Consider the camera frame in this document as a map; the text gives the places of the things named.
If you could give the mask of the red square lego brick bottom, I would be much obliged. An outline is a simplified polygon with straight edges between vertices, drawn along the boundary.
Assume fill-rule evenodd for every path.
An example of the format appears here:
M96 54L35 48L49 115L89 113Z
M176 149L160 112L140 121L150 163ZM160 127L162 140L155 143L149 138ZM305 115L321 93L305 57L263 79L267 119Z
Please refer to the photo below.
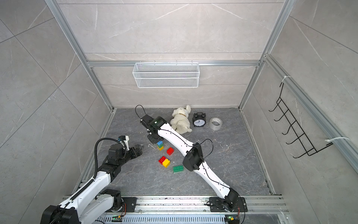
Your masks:
M159 163L160 164L163 164L163 162L166 160L167 158L165 157L165 156L163 156L163 157L161 157L160 159L159 159Z

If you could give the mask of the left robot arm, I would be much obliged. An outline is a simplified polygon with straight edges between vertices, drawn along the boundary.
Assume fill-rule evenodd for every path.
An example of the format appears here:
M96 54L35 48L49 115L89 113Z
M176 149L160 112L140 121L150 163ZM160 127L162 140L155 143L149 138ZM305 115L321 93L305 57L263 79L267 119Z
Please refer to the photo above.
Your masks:
M124 159L108 158L95 177L59 205L50 205L42 214L41 224L91 224L106 211L126 212L120 190L107 186L128 161L143 154L142 145L129 148Z

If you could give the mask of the black alarm clock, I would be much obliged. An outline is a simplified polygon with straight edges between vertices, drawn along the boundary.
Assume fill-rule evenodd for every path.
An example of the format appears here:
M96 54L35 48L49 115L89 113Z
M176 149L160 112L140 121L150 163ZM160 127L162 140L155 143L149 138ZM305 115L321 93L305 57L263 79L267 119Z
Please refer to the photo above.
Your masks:
M192 120L195 127L203 127L206 124L206 114L202 112L194 113Z

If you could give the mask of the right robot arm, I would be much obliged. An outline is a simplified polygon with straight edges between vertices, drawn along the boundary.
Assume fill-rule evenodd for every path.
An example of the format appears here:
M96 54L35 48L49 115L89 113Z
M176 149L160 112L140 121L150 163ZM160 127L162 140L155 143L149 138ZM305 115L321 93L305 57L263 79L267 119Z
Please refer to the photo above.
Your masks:
M151 143L156 144L165 139L183 154L183 166L197 173L212 187L222 200L221 209L233 212L238 208L239 194L212 171L205 161L200 143L185 139L160 116L154 119L146 114L140 119L140 123L147 129L147 138Z

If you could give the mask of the clear tape roll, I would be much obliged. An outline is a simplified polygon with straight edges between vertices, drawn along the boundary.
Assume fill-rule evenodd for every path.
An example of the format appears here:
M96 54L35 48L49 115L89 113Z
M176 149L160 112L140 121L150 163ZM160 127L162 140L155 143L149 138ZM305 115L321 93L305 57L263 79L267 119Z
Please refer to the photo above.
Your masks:
M220 130L222 124L223 124L222 120L218 117L212 117L209 121L209 127L214 131Z

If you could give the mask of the aluminium mounting rail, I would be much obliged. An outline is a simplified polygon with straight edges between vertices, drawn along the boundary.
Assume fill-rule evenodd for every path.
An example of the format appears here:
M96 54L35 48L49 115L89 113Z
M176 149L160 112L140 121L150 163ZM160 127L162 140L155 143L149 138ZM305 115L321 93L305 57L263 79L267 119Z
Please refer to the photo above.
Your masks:
M137 197L134 212L139 214L202 214L211 212L206 202L212 196L132 196ZM281 196L242 196L248 212L214 212L215 214L288 214Z

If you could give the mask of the red square lego brick top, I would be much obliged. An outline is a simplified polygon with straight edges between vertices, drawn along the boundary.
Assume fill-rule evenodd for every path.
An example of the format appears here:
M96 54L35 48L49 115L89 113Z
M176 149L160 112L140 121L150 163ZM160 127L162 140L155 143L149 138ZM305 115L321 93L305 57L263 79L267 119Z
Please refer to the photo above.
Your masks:
M170 147L168 150L167 150L167 154L168 155L172 155L174 153L174 149L172 147Z

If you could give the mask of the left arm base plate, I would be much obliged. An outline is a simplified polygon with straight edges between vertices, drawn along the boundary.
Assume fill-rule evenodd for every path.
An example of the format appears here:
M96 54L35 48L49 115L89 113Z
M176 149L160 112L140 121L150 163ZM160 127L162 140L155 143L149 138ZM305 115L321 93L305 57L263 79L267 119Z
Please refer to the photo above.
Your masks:
M122 197L122 203L121 206L116 205L112 208L110 208L109 210L106 210L105 212L120 212L120 213L124 213L125 212L125 207L126 207L126 212L134 212L135 208L136 208L136 204L137 204L137 197Z

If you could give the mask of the dark green long lego brick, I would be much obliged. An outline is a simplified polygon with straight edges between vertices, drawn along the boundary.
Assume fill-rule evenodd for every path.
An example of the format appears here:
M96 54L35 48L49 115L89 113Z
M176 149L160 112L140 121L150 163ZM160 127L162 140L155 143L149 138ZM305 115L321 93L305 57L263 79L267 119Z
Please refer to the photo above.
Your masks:
M173 173L178 173L184 171L184 167L182 165L174 166Z

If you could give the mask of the yellow square lego brick bottom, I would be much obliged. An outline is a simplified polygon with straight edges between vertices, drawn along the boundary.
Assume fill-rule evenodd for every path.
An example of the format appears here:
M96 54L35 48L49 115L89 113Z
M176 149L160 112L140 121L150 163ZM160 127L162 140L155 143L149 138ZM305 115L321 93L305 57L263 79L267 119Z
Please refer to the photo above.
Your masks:
M169 165L170 165L170 160L169 159L165 159L163 162L162 162L162 165L167 168Z

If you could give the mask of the red square lego brick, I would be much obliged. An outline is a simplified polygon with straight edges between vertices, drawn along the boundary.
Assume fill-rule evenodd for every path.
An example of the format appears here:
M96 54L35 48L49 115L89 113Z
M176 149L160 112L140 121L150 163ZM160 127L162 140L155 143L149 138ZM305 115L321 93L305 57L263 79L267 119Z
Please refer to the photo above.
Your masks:
M163 162L166 160L167 158L165 157L165 156L163 156L163 157L161 157L160 159L159 159L159 163L160 164L163 164Z
M168 150L167 150L167 154L168 155L172 155L174 153L174 149L172 147L170 147Z

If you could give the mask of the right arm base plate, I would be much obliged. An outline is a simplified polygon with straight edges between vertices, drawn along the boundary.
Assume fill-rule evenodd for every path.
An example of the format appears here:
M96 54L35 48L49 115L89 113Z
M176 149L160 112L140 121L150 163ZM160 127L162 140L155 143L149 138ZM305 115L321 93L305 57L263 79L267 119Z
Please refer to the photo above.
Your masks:
M225 208L223 206L223 199L219 197L210 197L206 202L206 206L210 207L211 212L248 212L246 200L240 197L232 207Z

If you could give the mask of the white plush dog toy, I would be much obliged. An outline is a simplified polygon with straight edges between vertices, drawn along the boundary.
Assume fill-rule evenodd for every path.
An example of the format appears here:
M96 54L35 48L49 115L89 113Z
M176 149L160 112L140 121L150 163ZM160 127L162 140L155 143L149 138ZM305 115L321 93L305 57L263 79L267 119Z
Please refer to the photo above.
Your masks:
M187 105L184 107L179 107L175 109L172 113L172 120L170 121L171 127L178 134L190 133L192 129L190 128L189 114L191 112L191 106Z

